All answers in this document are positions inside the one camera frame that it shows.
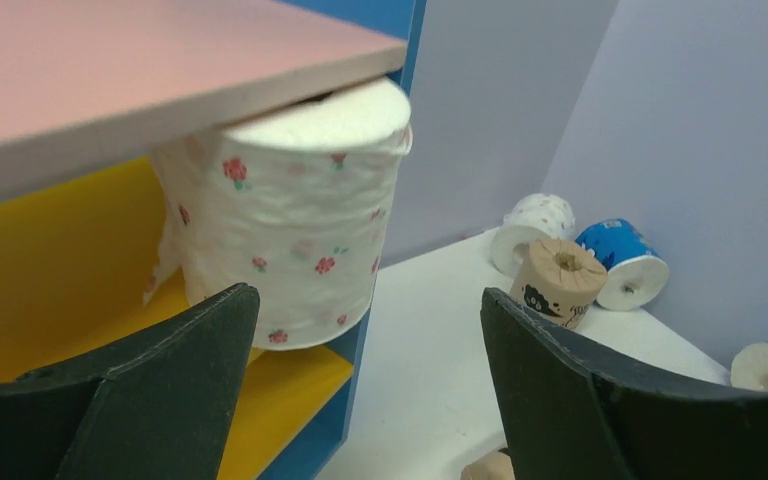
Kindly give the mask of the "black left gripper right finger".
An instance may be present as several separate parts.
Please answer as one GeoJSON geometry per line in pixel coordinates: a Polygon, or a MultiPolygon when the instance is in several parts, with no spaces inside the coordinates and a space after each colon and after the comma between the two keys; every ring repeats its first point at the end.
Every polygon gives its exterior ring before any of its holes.
{"type": "Polygon", "coordinates": [[[486,288],[483,339],[518,479],[768,479],[768,393],[687,377],[486,288]]]}

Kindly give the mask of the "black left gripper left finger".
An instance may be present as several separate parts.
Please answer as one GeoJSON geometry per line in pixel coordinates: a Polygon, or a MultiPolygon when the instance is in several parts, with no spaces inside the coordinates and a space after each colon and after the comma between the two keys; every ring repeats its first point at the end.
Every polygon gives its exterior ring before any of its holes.
{"type": "Polygon", "coordinates": [[[259,306],[236,284],[0,383],[0,479],[215,478],[259,306]]]}

